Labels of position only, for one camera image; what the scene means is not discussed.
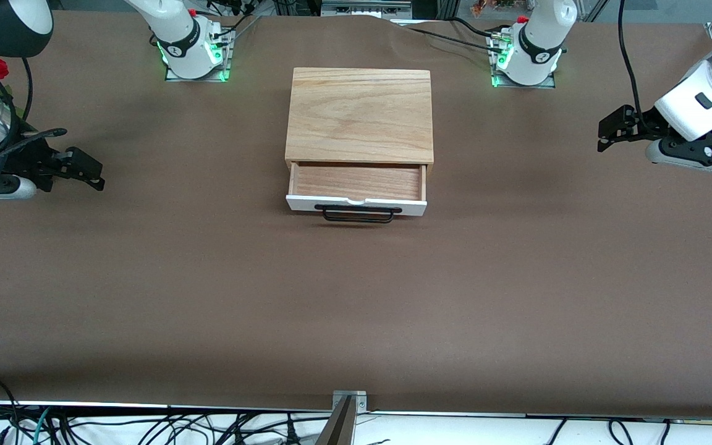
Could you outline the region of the white-front drawer with black handle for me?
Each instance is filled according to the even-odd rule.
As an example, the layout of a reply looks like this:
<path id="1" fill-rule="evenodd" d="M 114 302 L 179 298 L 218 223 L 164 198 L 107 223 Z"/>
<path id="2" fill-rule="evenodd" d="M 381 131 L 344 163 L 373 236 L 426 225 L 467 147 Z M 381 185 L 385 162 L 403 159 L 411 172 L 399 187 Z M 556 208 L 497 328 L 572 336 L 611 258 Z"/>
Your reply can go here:
<path id="1" fill-rule="evenodd" d="M 291 163 L 286 203 L 329 223 L 388 224 L 424 215 L 424 164 Z"/>

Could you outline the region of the brown table cover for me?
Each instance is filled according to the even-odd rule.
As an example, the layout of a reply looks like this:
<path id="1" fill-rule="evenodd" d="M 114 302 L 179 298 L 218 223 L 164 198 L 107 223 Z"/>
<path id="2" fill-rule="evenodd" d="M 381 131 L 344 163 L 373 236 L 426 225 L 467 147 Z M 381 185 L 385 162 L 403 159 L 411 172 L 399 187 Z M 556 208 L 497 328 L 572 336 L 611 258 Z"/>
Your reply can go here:
<path id="1" fill-rule="evenodd" d="M 712 417 L 712 174 L 596 150 L 627 103 L 616 29 L 553 90 L 374 17 L 266 17 L 226 83 L 169 83 L 131 12 L 57 11 L 37 129 L 105 189 L 0 201 L 0 380 L 21 402 Z M 289 210 L 295 67 L 431 73 L 428 208 Z"/>

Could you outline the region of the grey metal bracket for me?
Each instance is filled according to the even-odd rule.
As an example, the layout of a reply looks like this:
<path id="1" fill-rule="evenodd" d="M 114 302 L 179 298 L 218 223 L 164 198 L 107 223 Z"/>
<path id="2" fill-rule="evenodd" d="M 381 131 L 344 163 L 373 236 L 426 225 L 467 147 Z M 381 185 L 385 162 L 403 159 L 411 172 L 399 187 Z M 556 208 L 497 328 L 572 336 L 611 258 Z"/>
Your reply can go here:
<path id="1" fill-rule="evenodd" d="M 368 398 L 366 391 L 334 391 L 333 392 L 333 411 L 336 409 L 345 397 L 353 397 L 356 405 L 356 414 L 365 414 L 368 412 Z"/>

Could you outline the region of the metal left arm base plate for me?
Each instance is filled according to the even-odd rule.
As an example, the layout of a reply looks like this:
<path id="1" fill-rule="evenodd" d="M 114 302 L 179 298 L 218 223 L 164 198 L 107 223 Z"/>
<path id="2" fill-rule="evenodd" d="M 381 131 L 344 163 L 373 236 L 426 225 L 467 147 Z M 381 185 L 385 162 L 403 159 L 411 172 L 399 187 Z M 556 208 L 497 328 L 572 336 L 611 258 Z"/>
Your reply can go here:
<path id="1" fill-rule="evenodd" d="M 498 49 L 498 53 L 489 51 L 489 62 L 491 63 L 491 84 L 495 88 L 554 88 L 556 87 L 556 77 L 551 71 L 546 78 L 536 85 L 522 85 L 509 78 L 501 68 L 506 65 L 512 54 L 511 37 L 507 33 L 492 33 L 486 37 L 487 48 Z"/>

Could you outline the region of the light wooden drawer cabinet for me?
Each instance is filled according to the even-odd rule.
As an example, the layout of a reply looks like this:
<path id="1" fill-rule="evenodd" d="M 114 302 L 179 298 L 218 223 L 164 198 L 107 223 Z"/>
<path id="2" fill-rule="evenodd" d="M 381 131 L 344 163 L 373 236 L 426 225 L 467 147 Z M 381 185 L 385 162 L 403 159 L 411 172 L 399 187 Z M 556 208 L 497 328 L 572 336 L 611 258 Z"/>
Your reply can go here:
<path id="1" fill-rule="evenodd" d="M 431 73 L 296 67 L 284 160 L 432 167 Z"/>

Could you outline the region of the orange artificial flowers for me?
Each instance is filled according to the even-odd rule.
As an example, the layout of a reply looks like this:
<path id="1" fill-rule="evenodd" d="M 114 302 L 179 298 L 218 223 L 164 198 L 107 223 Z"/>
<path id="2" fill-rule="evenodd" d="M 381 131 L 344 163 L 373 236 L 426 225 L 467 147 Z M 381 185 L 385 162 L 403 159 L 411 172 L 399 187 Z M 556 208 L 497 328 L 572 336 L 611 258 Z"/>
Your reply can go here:
<path id="1" fill-rule="evenodd" d="M 489 12 L 509 12 L 517 8 L 517 3 L 523 0 L 473 0 L 469 11 L 472 17 L 479 18 Z"/>

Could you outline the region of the aluminium frame beam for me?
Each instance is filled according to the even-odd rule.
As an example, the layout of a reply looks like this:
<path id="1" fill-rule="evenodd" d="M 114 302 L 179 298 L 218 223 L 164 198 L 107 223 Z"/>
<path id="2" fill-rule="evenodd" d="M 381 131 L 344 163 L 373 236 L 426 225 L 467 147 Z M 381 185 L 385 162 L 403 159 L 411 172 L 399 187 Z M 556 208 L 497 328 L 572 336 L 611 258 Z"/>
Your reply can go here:
<path id="1" fill-rule="evenodd" d="M 321 0 L 320 17 L 356 15 L 412 20 L 412 0 Z"/>

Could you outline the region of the dark wedge-shaped pole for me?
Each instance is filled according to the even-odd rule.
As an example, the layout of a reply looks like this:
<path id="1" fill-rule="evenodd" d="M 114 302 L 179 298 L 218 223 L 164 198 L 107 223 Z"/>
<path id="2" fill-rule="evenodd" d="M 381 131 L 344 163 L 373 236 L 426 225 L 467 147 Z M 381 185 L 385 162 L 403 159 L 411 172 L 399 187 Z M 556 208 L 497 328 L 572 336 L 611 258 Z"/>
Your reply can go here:
<path id="1" fill-rule="evenodd" d="M 356 392 L 340 392 L 333 397 L 333 412 L 320 431 L 315 445 L 353 445 L 360 403 Z"/>

